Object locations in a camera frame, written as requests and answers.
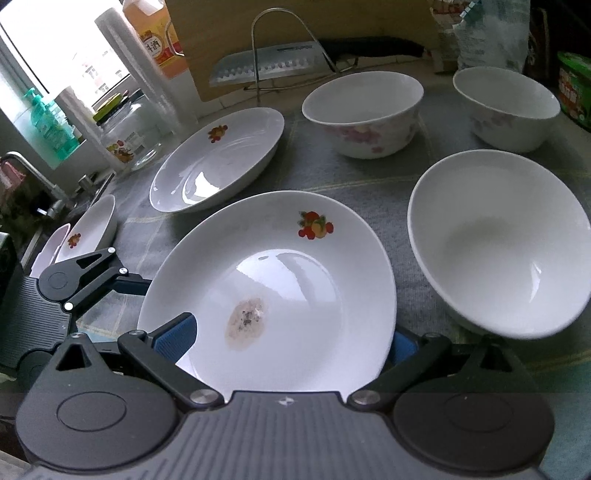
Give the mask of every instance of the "blue gripper pad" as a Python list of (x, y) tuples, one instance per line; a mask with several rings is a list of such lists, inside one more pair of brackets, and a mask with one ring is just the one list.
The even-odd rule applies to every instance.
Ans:
[(388, 354), (388, 359), (394, 365), (398, 365), (409, 356), (413, 356), (417, 351), (418, 345), (416, 341), (396, 330), (394, 332), (394, 340), (392, 341), (392, 348)]
[(152, 348), (172, 363), (176, 363), (193, 346), (197, 339), (197, 320), (190, 313), (183, 313), (150, 335)]

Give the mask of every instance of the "dish soap bottle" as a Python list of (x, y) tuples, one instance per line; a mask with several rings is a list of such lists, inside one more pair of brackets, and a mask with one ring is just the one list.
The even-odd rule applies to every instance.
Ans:
[(31, 123), (47, 140), (60, 160), (65, 160), (79, 145), (74, 128), (68, 123), (65, 113), (53, 100), (45, 103), (41, 95), (31, 88), (24, 96), (33, 109)]
[(124, 0), (123, 14), (168, 79), (189, 68), (184, 57), (175, 55), (172, 50), (174, 47), (177, 52), (182, 53), (183, 49), (164, 0)]

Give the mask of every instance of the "bowl rim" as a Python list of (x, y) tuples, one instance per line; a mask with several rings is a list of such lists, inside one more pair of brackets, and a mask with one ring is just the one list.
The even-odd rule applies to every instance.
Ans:
[[(246, 203), (246, 202), (251, 202), (252, 199), (254, 198), (259, 198), (259, 197), (264, 197), (264, 196), (278, 196), (278, 195), (305, 195), (305, 196), (309, 196), (309, 197), (319, 197), (321, 198), (323, 201), (327, 201), (329, 203), (335, 204), (336, 206), (343, 208), (345, 210), (347, 210), (349, 213), (351, 213), (353, 215), (353, 217), (355, 217), (357, 220), (361, 221), (362, 225), (365, 225), (365, 227), (367, 228), (367, 230), (369, 230), (369, 232), (371, 233), (373, 239), (376, 241), (376, 245), (379, 248), (379, 251), (381, 253), (381, 256), (383, 257), (384, 261), (385, 261), (385, 272), (386, 275), (388, 277), (388, 281), (391, 284), (391, 287), (393, 289), (394, 292), (394, 298), (393, 298), (393, 321), (392, 321), (392, 329), (391, 332), (389, 333), (390, 337), (389, 337), (389, 345), (392, 344), (392, 341), (394, 339), (394, 332), (396, 329), (396, 324), (397, 324), (397, 319), (398, 319), (398, 292), (396, 289), (396, 279), (394, 276), (394, 270), (392, 269), (392, 264), (390, 262), (390, 258), (388, 256), (388, 253), (386, 252), (386, 249), (384, 247), (384, 244), (382, 243), (382, 241), (379, 239), (377, 233), (374, 231), (373, 228), (371, 228), (371, 226), (369, 225), (369, 223), (364, 220), (363, 217), (361, 217), (361, 215), (359, 215), (357, 212), (355, 212), (352, 208), (348, 207), (347, 205), (345, 205), (342, 202), (339, 202), (338, 200), (335, 200), (331, 197), (328, 197), (326, 195), (322, 195), (320, 193), (315, 193), (315, 192), (307, 192), (305, 190), (274, 190), (271, 192), (264, 192), (264, 193), (259, 193), (257, 195), (253, 195), (253, 196), (249, 196), (245, 199), (242, 200), (238, 200), (237, 202), (233, 202), (230, 205), (225, 206), (224, 208), (218, 210), (217, 212), (215, 212), (214, 214), (208, 216), (203, 222), (197, 224), (189, 233), (187, 233), (187, 235), (185, 235), (181, 241), (179, 243), (177, 243), (174, 248), (170, 251), (170, 253), (166, 256), (166, 258), (164, 259), (164, 261), (161, 263), (161, 265), (158, 268), (158, 271), (156, 272), (156, 274), (153, 276), (153, 280), (152, 283), (150, 284), (148, 291), (145, 295), (145, 298), (149, 298), (150, 296), (150, 291), (153, 289), (153, 285), (157, 285), (158, 284), (158, 280), (160, 280), (160, 277), (162, 277), (162, 275), (164, 275), (163, 273), (163, 266), (165, 265), (165, 263), (167, 262), (167, 260), (174, 254), (174, 252), (178, 249), (181, 249), (183, 247), (184, 244), (188, 243), (189, 240), (189, 236), (193, 234), (193, 232), (195, 230), (197, 230), (198, 228), (206, 228), (207, 225), (211, 222), (213, 222), (213, 219), (217, 220), (217, 217), (220, 215), (227, 215), (227, 211), (228, 210), (232, 210), (235, 209), (239, 206), (239, 204), (242, 203)], [(144, 301), (142, 302), (142, 307), (140, 308), (139, 311), (139, 315), (138, 315), (138, 321), (140, 322), (142, 319), (146, 318), (149, 314), (144, 312), (145, 306), (147, 305), (147, 302)], [(377, 378), (377, 376), (379, 375), (379, 373), (381, 372), (385, 361), (388, 359), (388, 354), (389, 354), (389, 348), (385, 349), (384, 355), (383, 357), (379, 358), (379, 363), (377, 364), (377, 369), (374, 370), (372, 372), (372, 379)]]
[[(213, 195), (210, 195), (207, 198), (204, 198), (203, 200), (193, 204), (193, 205), (186, 205), (185, 207), (181, 208), (181, 209), (177, 209), (177, 210), (162, 210), (161, 208), (157, 207), (154, 204), (154, 200), (152, 199), (152, 192), (154, 191), (154, 185), (156, 183), (156, 178), (158, 177), (158, 174), (160, 173), (160, 171), (162, 169), (164, 169), (164, 167), (168, 164), (168, 161), (172, 158), (172, 156), (177, 152), (177, 150), (179, 148), (181, 148), (186, 142), (188, 142), (189, 140), (191, 140), (193, 137), (195, 137), (197, 134), (200, 134), (202, 130), (206, 130), (208, 128), (210, 128), (212, 125), (216, 125), (219, 124), (219, 122), (221, 122), (222, 120), (224, 120), (225, 118), (231, 116), (231, 115), (239, 115), (242, 112), (245, 112), (247, 110), (265, 110), (265, 111), (272, 111), (274, 113), (272, 113), (272, 115), (275, 115), (276, 113), (281, 117), (281, 120), (283, 122), (283, 126), (281, 127), (281, 135), (279, 135), (279, 138), (276, 140), (275, 143), (273, 143), (273, 145), (271, 146), (271, 148), (269, 148), (269, 150), (251, 167), (249, 168), (246, 172), (244, 172), (242, 175), (240, 175), (238, 178), (234, 179), (233, 182), (231, 182), (230, 184), (228, 184), (226, 187), (218, 190), (216, 193), (214, 193)], [(212, 200), (214, 201), (214, 203), (211, 206), (215, 205), (215, 198), (221, 196), (222, 192), (224, 190), (230, 189), (235, 183), (237, 183), (240, 179), (242, 179), (243, 177), (245, 177), (246, 175), (248, 175), (252, 170), (254, 170), (256, 168), (256, 166), (261, 163), (262, 161), (264, 161), (267, 157), (267, 155), (269, 155), (269, 153), (271, 153), (271, 151), (277, 146), (277, 144), (279, 143), (279, 140), (281, 140), (281, 136), (283, 134), (283, 132), (285, 131), (285, 117), (283, 116), (283, 114), (279, 111), (276, 110), (274, 108), (269, 108), (269, 107), (264, 107), (264, 106), (256, 106), (256, 107), (252, 107), (252, 108), (243, 108), (241, 110), (238, 110), (236, 112), (231, 112), (228, 113), (227, 115), (221, 116), (220, 118), (218, 118), (217, 120), (212, 120), (210, 123), (208, 123), (207, 125), (204, 125), (202, 128), (200, 128), (199, 130), (197, 130), (193, 135), (191, 135), (188, 139), (186, 139), (184, 142), (182, 142), (177, 148), (175, 148), (173, 150), (173, 152), (166, 158), (166, 160), (164, 160), (164, 162), (162, 163), (162, 165), (160, 165), (160, 168), (158, 169), (158, 171), (156, 172), (156, 174), (154, 175), (154, 178), (152, 179), (152, 182), (150, 183), (150, 192), (148, 194), (148, 198), (150, 199), (150, 205), (152, 206), (152, 208), (154, 210), (157, 210), (158, 212), (161, 213), (181, 213), (181, 212), (186, 212), (187, 210), (193, 210), (196, 209), (198, 205), (201, 205), (203, 202), (208, 201), (208, 200)]]
[[(347, 77), (351, 77), (353, 75), (367, 75), (367, 74), (388, 74), (388, 75), (392, 75), (392, 76), (396, 76), (396, 77), (407, 77), (412, 79), (414, 82), (416, 82), (417, 85), (419, 85), (419, 87), (421, 87), (421, 96), (419, 97), (419, 99), (412, 104), (410, 107), (405, 108), (404, 110), (401, 110), (399, 112), (396, 113), (390, 113), (389, 115), (384, 115), (384, 116), (380, 116), (380, 117), (376, 117), (376, 118), (372, 118), (371, 120), (364, 120), (363, 122), (345, 122), (345, 123), (335, 123), (335, 122), (323, 122), (320, 120), (316, 120), (314, 118), (312, 118), (309, 114), (306, 113), (305, 108), (306, 105), (308, 104), (309, 100), (316, 92), (320, 91), (321, 89), (324, 89), (325, 87), (327, 87), (328, 85), (330, 85), (333, 82), (338, 82), (340, 80), (343, 80)], [(389, 118), (393, 118), (395, 116), (398, 115), (402, 115), (410, 110), (412, 110), (413, 108), (416, 108), (417, 105), (419, 103), (421, 103), (421, 101), (423, 100), (423, 97), (425, 96), (425, 87), (423, 87), (423, 84), (421, 82), (419, 82), (415, 77), (412, 77), (410, 75), (406, 75), (405, 73), (400, 73), (400, 72), (391, 72), (389, 70), (370, 70), (368, 72), (356, 72), (356, 73), (348, 73), (346, 75), (340, 76), (338, 78), (335, 78), (329, 82), (324, 83), (323, 85), (320, 85), (319, 87), (315, 88), (312, 92), (310, 92), (308, 94), (308, 96), (306, 97), (306, 99), (304, 100), (304, 102), (301, 104), (301, 113), (302, 115), (304, 115), (310, 122), (314, 122), (315, 124), (318, 125), (327, 125), (329, 127), (354, 127), (357, 125), (369, 125), (369, 124), (373, 124), (376, 122), (381, 122), (384, 120), (387, 120)]]
[[(519, 75), (521, 77), (526, 78), (527, 80), (529, 80), (530, 82), (536, 83), (538, 85), (540, 85), (542, 88), (546, 89), (546, 91), (552, 95), (552, 98), (554, 99), (554, 106), (556, 107), (556, 113), (554, 115), (551, 116), (531, 116), (531, 115), (516, 115), (515, 113), (512, 112), (507, 112), (506, 110), (502, 110), (500, 108), (494, 108), (491, 107), (485, 103), (480, 102), (479, 100), (476, 100), (475, 98), (472, 98), (471, 96), (467, 95), (466, 93), (464, 93), (458, 86), (456, 83), (456, 78), (458, 77), (458, 75), (462, 75), (463, 72), (468, 72), (468, 71), (474, 71), (474, 70), (501, 70), (503, 72), (508, 72), (509, 74), (514, 74), (514, 75)], [(469, 67), (467, 69), (463, 69), (463, 70), (458, 70), (454, 75), (453, 75), (453, 87), (456, 89), (456, 91), (462, 95), (465, 99), (470, 100), (471, 102), (477, 103), (478, 105), (488, 109), (488, 110), (492, 110), (494, 112), (498, 112), (498, 113), (504, 113), (505, 115), (511, 115), (514, 116), (516, 118), (524, 118), (524, 119), (528, 119), (528, 120), (552, 120), (554, 118), (556, 118), (557, 116), (560, 115), (561, 112), (561, 107), (560, 107), (560, 102), (558, 101), (558, 99), (556, 98), (556, 95), (553, 94), (550, 90), (548, 90), (544, 85), (542, 85), (540, 82), (537, 82), (534, 79), (529, 78), (526, 75), (523, 75), (521, 73), (518, 72), (514, 72), (513, 70), (508, 70), (508, 69), (502, 69), (499, 67), (491, 67), (491, 66), (478, 66), (478, 67)]]
[(476, 149), (476, 150), (465, 150), (462, 152), (454, 153), (453, 155), (449, 155), (448, 157), (445, 157), (445, 158), (439, 160), (438, 162), (436, 162), (435, 164), (433, 164), (431, 167), (429, 167), (427, 169), (427, 171), (423, 175), (421, 175), (421, 178), (419, 178), (418, 182), (415, 184), (415, 186), (413, 188), (413, 192), (411, 193), (411, 196), (410, 196), (410, 200), (408, 201), (408, 210), (407, 210), (407, 230), (408, 230), (408, 237), (410, 239), (410, 245), (411, 245), (411, 248), (413, 249), (413, 254), (418, 262), (419, 267), (421, 268), (421, 271), (423, 272), (425, 277), (427, 277), (427, 280), (428, 280), (429, 284), (432, 286), (433, 290), (435, 290), (437, 292), (437, 294), (443, 299), (443, 301), (445, 301), (445, 303), (447, 303), (453, 310), (458, 312), (458, 314), (460, 314), (462, 317), (464, 317), (468, 322), (473, 323), (474, 325), (486, 330), (487, 332), (491, 332), (496, 335), (501, 335), (504, 337), (514, 338), (514, 339), (519, 339), (519, 340), (533, 340), (533, 339), (546, 338), (546, 337), (552, 336), (558, 332), (561, 332), (566, 327), (571, 325), (577, 318), (579, 318), (579, 316), (583, 313), (584, 309), (586, 308), (587, 304), (589, 303), (589, 300), (591, 300), (591, 288), (589, 289), (589, 292), (587, 293), (586, 300), (582, 303), (582, 305), (579, 306), (579, 308), (577, 309), (577, 312), (572, 317), (568, 317), (568, 318), (565, 317), (565, 319), (562, 322), (560, 322), (560, 324), (557, 324), (555, 327), (553, 327), (551, 329), (546, 329), (542, 332), (536, 332), (536, 333), (519, 333), (519, 332), (507, 333), (506, 331), (503, 330), (503, 328), (497, 328), (496, 326), (487, 325), (484, 322), (481, 322), (480, 320), (476, 320), (472, 316), (468, 315), (463, 310), (463, 308), (461, 306), (459, 306), (458, 303), (455, 302), (446, 293), (446, 291), (441, 287), (441, 285), (433, 278), (433, 276), (431, 275), (431, 273), (427, 269), (427, 267), (421, 257), (421, 254), (418, 251), (417, 244), (414, 239), (413, 228), (412, 228), (413, 222), (411, 220), (411, 216), (412, 216), (412, 209), (414, 206), (414, 201), (415, 201), (415, 197), (416, 197), (416, 193), (417, 193), (417, 189), (418, 189), (419, 185), (421, 184), (421, 182), (424, 181), (424, 179), (427, 177), (427, 175), (429, 173), (431, 173), (433, 170), (437, 170), (438, 168), (441, 168), (441, 165), (444, 164), (445, 162), (453, 161), (453, 159), (456, 157), (463, 157), (468, 154), (474, 154), (474, 153), (476, 153), (478, 155), (482, 152), (487, 152), (487, 153), (494, 152), (494, 153), (500, 153), (503, 155), (508, 155), (510, 157), (514, 157), (516, 160), (518, 159), (519, 161), (524, 161), (525, 163), (529, 163), (534, 168), (539, 168), (540, 171), (543, 171), (544, 174), (550, 176), (551, 178), (553, 178), (553, 180), (555, 180), (557, 182), (558, 188), (566, 189), (568, 191), (568, 193), (570, 193), (570, 195), (572, 195), (574, 197), (576, 202), (579, 204), (579, 207), (581, 209), (583, 209), (583, 212), (585, 213), (584, 217), (587, 221), (587, 226), (589, 229), (591, 229), (591, 224), (589, 223), (589, 218), (587, 217), (587, 213), (584, 211), (584, 208), (581, 205), (581, 203), (579, 202), (579, 200), (577, 199), (577, 197), (570, 190), (570, 188), (568, 188), (556, 175), (554, 175), (547, 168), (543, 167), (542, 165), (538, 164), (537, 162), (535, 162), (533, 160), (530, 160), (527, 157), (523, 157), (523, 156), (518, 155), (516, 153), (506, 152), (506, 151), (502, 151), (502, 150), (486, 149), (486, 148), (480, 148), (480, 149)]

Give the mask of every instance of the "white plate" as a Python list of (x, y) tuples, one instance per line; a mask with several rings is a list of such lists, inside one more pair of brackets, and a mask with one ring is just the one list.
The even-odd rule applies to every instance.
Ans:
[(115, 197), (105, 195), (72, 227), (61, 245), (56, 263), (107, 248), (113, 242), (116, 230)]
[(187, 212), (228, 200), (265, 169), (284, 125), (277, 110), (249, 108), (203, 127), (160, 167), (150, 203), (160, 212)]
[(49, 240), (47, 240), (47, 243), (33, 262), (31, 274), (29, 275), (31, 278), (39, 278), (43, 270), (53, 263), (68, 233), (70, 233), (69, 223), (62, 225), (51, 234), (51, 237), (49, 237)]
[(591, 227), (569, 188), (519, 155), (461, 152), (416, 184), (417, 261), (467, 327), (534, 339), (568, 327), (591, 294)]
[(198, 333), (178, 365), (226, 400), (235, 390), (347, 398), (383, 367), (396, 287), (384, 247), (354, 211), (314, 193), (271, 192), (225, 207), (173, 249), (138, 328), (182, 312), (195, 315)]

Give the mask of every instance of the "cutting board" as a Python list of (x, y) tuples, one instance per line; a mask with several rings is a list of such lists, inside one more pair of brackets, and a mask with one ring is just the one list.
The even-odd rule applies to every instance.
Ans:
[[(389, 35), (427, 48), (438, 45), (426, 0), (166, 0), (201, 100), (241, 85), (210, 87), (213, 66), (230, 53), (251, 49), (251, 25), (263, 10), (284, 7), (298, 14), (318, 38)], [(272, 12), (256, 25), (258, 47), (310, 40), (292, 15)]]

